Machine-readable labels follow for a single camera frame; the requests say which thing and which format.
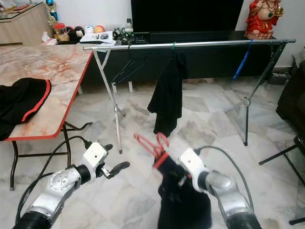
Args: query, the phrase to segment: paper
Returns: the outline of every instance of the paper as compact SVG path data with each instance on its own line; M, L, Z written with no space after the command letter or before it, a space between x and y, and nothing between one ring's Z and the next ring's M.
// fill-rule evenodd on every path
M100 39L101 35L107 34L107 39ZM81 38L80 42L103 42L103 43L113 43L112 31L100 32L100 33L87 33Z

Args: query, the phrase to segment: power cord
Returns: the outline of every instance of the power cord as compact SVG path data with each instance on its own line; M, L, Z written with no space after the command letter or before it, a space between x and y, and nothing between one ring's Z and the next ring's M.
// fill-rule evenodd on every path
M212 148L212 149L217 149L219 150L220 152L224 153L227 158L232 162L232 164L234 165L234 167L236 168L237 172L239 173L240 177L242 178L243 180L243 183L244 183L244 187L246 189L246 192L247 192L247 195L248 195L248 198L249 198L249 202L250 202L250 206L254 212L254 205L253 205L253 200L252 200L252 197L251 197L251 193L250 193L250 189L248 187L248 184L247 184L247 181L246 179L244 178L244 175L243 173L241 172L241 170L239 169L238 165L234 162L234 160L221 148L218 148L218 147L215 147L215 146L203 146L199 149L195 149L194 151L197 153L197 155L200 154L201 150L205 149L205 148Z
M82 136L73 136L73 137L70 137L68 138L68 141L72 140L72 139L75 139L75 138L80 138L84 144L85 144L85 148L88 149L89 146L92 144L92 142L90 141L87 141L86 139L84 139ZM42 179L43 177L46 177L46 176L49 176L53 173L47 173L47 174L43 174L47 168L47 166L49 165L52 157L55 155L56 151L66 143L66 141L63 141L62 143L60 143L54 150L53 152L51 153L51 155L49 156L46 164L44 165L43 169L41 170L40 174L38 175L38 177L36 178L36 180L34 180L28 187L27 189L24 191L20 201L19 201L19 204L18 204L18 208L17 208L17 214L16 214L16 219L15 219L15 224L17 224L19 221L20 221L20 213L21 213L21 210L25 204L25 202L27 201L27 199L29 198L31 192L33 191L33 189L35 188L35 186L37 185L38 181L40 179Z

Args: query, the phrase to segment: black cloth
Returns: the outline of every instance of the black cloth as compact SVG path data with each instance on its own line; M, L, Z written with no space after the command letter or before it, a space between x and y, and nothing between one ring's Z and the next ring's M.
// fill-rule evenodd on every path
M184 169L168 157L158 168L163 175L159 187L161 210L158 229L208 229L212 225L211 202L207 194L194 190L192 180L180 187Z
M157 113L154 133L169 136L182 116L182 80L187 78L184 54L173 55L158 80L152 99L148 105L151 113Z
M12 86L0 85L0 140L36 114L50 92L49 80L22 78Z

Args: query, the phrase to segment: white wall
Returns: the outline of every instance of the white wall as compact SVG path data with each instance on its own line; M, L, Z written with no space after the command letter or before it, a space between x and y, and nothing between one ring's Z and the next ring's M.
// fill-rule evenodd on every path
M243 8L239 16L236 30L245 30L245 21L249 13L249 5L252 0L244 0ZM292 66L292 54L305 47L305 0L283 0L284 16L274 27L274 37L278 39L296 39L296 43L287 44L281 55L277 67Z
M14 0L16 3L28 3L28 0ZM96 26L101 24L107 30L123 27L126 18L132 17L131 0L55 0L61 22L70 26ZM245 30L249 4L244 0L236 30ZM285 15L274 28L276 38L297 39L297 43L288 44L277 63L277 67L291 66L292 54L305 46L305 0L283 0Z

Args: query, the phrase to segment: marble floor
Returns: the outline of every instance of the marble floor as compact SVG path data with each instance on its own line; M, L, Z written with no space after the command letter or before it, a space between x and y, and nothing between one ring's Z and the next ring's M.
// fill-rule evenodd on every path
M255 85L255 78L188 82L183 84L183 116L171 134L169 154L176 159L188 146L218 146L231 155L240 167L252 193L255 213L264 229L301 229L305 224L290 226L288 221L305 217L305 187L283 157L263 166L258 162L293 144L295 132L275 112L276 103L283 86L261 85L253 97L250 109L249 146L243 145L241 137L243 107L237 104ZM85 184L65 204L53 229L156 229L160 210L157 193L161 175L152 169L153 157L133 138L139 133L155 141L153 134L155 114L147 111L154 84L134 84L134 93L127 85L120 85L115 99L127 116L120 117L123 154L118 154L113 107L102 84L83 85L84 94L78 95L67 121L93 125L79 134L101 144L114 144L106 158L113 167L122 161L130 161L130 168L117 177L100 178ZM18 142L21 153L48 153L63 140L57 138L40 141ZM78 164L85 152L80 140L72 140L72 163ZM305 178L305 158L296 149L289 153ZM228 159L215 150L205 150L201 157L206 165L234 176L239 188L245 188ZM27 187L42 169L46 157L21 158L15 174L15 191L9 191L9 174L13 161L10 142L0 142L0 228L14 225L18 201ZM52 159L47 172L63 169L66 157ZM46 180L34 189L27 202L42 191ZM211 197L213 229L224 229L217 201Z

